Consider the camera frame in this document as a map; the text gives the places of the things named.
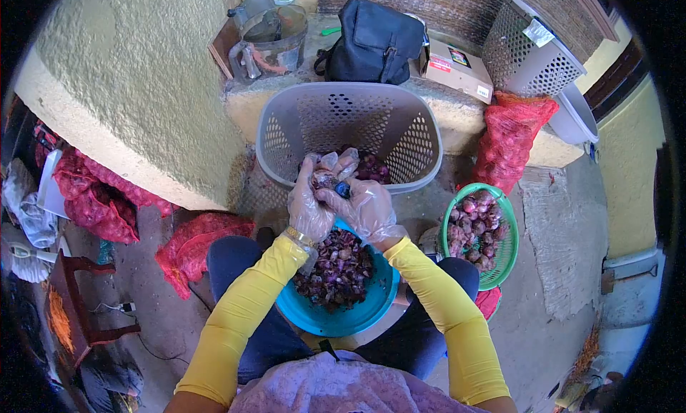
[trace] blue plastic basin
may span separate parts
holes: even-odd
[[[337,219],[334,225],[355,233],[341,220]],[[281,313],[297,327],[323,337],[356,334],[377,323],[388,312],[398,293],[400,274],[388,264],[381,253],[374,253],[370,246],[367,248],[372,254],[374,275],[366,281],[365,301],[356,303],[352,309],[340,307],[334,313],[329,313],[324,307],[315,306],[309,298],[299,295],[291,280],[277,297],[277,306]]]

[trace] wooden chair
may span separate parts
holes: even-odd
[[[71,340],[74,351],[64,349],[69,365],[76,369],[81,361],[88,355],[88,352],[96,344],[107,344],[114,342],[124,334],[135,334],[141,332],[138,324],[129,325],[123,328],[96,330],[90,326],[89,310],[84,304],[83,298],[79,293],[74,273],[77,270],[85,270],[93,274],[112,274],[115,273],[113,264],[98,265],[86,257],[65,257],[62,250],[58,253],[55,266],[50,273],[49,282],[55,291],[62,297],[64,312],[69,318],[69,328],[71,330]],[[46,298],[45,311],[50,310],[49,298]]]

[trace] lavender shirt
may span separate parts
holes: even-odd
[[[456,412],[483,409],[463,405],[404,371],[371,364],[337,350],[274,366],[250,381],[231,403],[234,412]]]

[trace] gray plastic basket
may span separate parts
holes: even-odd
[[[308,152],[351,144],[375,153],[390,170],[391,194],[428,184],[441,166],[441,135],[419,96],[390,84],[307,83],[267,101],[257,126],[257,161],[267,177],[295,186]]]
[[[496,90],[527,98],[557,95],[582,74],[584,65],[554,38],[536,47],[522,32],[531,23],[530,7],[505,0],[489,31],[482,59]]]

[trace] black backpack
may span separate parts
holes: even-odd
[[[319,50],[314,70],[326,81],[402,84],[409,78],[407,59],[416,59],[424,24],[368,0],[348,0],[338,13],[341,37],[330,50]],[[322,61],[326,67],[317,70]]]

